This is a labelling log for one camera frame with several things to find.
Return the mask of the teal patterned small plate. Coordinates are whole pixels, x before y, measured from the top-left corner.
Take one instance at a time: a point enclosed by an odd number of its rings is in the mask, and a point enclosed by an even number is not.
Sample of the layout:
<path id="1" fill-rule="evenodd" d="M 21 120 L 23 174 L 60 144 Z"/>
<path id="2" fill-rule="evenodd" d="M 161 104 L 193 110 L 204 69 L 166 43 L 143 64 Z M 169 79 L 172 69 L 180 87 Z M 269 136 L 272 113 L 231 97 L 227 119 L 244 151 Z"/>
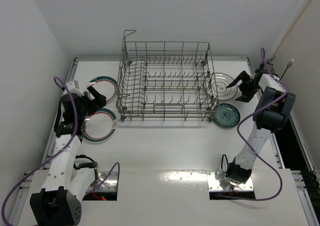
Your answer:
<path id="1" fill-rule="evenodd" d="M 213 116 L 213 120 L 219 127 L 230 129 L 239 124 L 241 115 L 235 106 L 229 103 L 221 103 Z"/>

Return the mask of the white plate with grey rings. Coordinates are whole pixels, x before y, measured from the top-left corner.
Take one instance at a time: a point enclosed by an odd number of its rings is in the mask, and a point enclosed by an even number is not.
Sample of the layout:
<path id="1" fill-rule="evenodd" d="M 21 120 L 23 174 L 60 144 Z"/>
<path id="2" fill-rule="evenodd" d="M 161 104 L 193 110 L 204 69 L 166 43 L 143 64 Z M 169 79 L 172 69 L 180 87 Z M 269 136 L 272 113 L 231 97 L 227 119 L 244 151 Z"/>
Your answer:
<path id="1" fill-rule="evenodd" d="M 217 96 L 221 101 L 228 101 L 234 98 L 238 92 L 238 86 L 228 88 L 228 85 L 232 83 L 234 79 L 225 73 L 215 73 L 212 81 L 212 94 Z"/>

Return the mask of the red-green rimmed plate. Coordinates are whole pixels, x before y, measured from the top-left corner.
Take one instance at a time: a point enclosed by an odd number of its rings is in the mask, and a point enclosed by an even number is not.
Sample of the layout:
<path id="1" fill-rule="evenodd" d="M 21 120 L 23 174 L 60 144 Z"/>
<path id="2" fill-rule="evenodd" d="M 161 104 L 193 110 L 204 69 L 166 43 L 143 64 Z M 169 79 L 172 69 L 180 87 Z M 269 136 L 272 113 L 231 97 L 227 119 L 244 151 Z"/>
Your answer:
<path id="1" fill-rule="evenodd" d="M 117 129 L 117 117 L 113 111 L 102 108 L 85 119 L 83 138 L 90 143 L 102 143 L 112 137 Z"/>
<path id="2" fill-rule="evenodd" d="M 98 76 L 89 81 L 89 85 L 106 97 L 110 103 L 117 95 L 117 81 L 110 76 Z"/>

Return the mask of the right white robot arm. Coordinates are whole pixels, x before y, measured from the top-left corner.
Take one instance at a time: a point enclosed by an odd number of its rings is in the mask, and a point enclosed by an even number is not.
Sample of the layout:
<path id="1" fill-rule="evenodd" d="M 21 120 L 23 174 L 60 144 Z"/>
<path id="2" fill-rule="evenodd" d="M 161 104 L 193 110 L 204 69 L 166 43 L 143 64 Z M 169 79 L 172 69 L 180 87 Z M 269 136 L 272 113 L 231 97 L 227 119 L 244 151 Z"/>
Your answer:
<path id="1" fill-rule="evenodd" d="M 263 146 L 275 132 L 285 127 L 296 100 L 295 94 L 288 92 L 279 77 L 271 73 L 270 64 L 261 63 L 253 78 L 242 71 L 227 88 L 238 82 L 241 82 L 238 86 L 241 96 L 237 101 L 249 102 L 256 92 L 262 90 L 263 93 L 253 115 L 249 116 L 254 122 L 249 138 L 227 166 L 225 177 L 234 185 L 248 181 Z"/>

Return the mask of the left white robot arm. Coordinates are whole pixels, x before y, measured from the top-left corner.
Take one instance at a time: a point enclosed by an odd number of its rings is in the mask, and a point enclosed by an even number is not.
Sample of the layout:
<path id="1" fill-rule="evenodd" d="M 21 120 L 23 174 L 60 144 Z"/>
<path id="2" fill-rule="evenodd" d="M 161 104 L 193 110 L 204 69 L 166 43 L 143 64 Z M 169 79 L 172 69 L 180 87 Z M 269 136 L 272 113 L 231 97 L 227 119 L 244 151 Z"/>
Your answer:
<path id="1" fill-rule="evenodd" d="M 74 164 L 86 120 L 106 105 L 106 97 L 88 86 L 87 90 L 95 96 L 91 100 L 80 91 L 74 79 L 62 88 L 62 120 L 54 126 L 54 155 L 40 192 L 32 194 L 29 201 L 38 225 L 78 225 L 82 216 L 81 201 L 98 178 L 97 162 L 81 163 L 78 168 Z"/>

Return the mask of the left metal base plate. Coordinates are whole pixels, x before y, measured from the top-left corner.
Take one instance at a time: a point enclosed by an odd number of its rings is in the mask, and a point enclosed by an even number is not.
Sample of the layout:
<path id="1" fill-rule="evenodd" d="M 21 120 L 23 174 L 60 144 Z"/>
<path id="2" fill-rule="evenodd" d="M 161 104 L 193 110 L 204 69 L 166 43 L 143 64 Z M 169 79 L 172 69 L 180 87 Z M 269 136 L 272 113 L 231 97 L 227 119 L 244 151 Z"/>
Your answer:
<path id="1" fill-rule="evenodd" d="M 116 192 L 118 185 L 118 173 L 111 172 L 108 178 L 106 178 L 108 172 L 102 171 L 98 173 L 97 180 L 92 184 L 93 187 L 99 188 L 96 189 L 97 192 Z"/>

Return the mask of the metal base plate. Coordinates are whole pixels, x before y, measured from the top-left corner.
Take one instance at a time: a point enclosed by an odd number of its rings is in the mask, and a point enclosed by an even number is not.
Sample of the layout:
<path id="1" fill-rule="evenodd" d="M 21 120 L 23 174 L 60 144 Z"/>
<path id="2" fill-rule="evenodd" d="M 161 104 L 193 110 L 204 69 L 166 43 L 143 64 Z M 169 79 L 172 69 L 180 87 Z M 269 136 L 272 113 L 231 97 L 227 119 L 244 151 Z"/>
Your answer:
<path id="1" fill-rule="evenodd" d="M 108 178 L 106 178 L 108 172 L 102 171 L 98 173 L 97 180 L 92 184 L 93 187 L 99 188 L 96 189 L 97 192 L 116 192 L 118 185 L 118 173 L 111 172 Z"/>
<path id="2" fill-rule="evenodd" d="M 209 192 L 254 192 L 252 177 L 246 183 L 234 184 L 225 177 L 222 171 L 207 171 Z"/>

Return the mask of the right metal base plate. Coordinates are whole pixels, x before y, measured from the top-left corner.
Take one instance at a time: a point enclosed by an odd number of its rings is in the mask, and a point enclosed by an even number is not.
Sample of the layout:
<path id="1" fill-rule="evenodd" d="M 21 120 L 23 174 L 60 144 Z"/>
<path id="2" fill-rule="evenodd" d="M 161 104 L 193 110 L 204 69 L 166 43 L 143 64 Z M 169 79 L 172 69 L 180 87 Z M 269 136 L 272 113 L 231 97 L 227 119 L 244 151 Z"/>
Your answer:
<path id="1" fill-rule="evenodd" d="M 209 192 L 254 192 L 252 177 L 246 183 L 234 184 L 225 177 L 222 171 L 207 171 Z"/>

